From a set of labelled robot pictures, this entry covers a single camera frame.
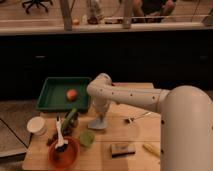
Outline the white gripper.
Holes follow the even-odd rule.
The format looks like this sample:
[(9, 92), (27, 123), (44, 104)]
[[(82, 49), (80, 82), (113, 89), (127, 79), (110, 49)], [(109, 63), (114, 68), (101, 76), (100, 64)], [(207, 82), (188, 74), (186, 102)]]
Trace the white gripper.
[(106, 99), (103, 99), (103, 98), (94, 98), (92, 105), (93, 105), (96, 113), (100, 117), (104, 118), (108, 109), (109, 109), (110, 102)]

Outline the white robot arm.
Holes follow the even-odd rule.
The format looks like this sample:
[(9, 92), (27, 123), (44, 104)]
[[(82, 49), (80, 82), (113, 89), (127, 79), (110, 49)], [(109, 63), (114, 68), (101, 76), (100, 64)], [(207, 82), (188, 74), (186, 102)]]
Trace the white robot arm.
[(112, 101), (161, 115), (160, 171), (213, 171), (213, 99), (203, 90), (118, 87), (101, 73), (87, 92), (100, 115)]

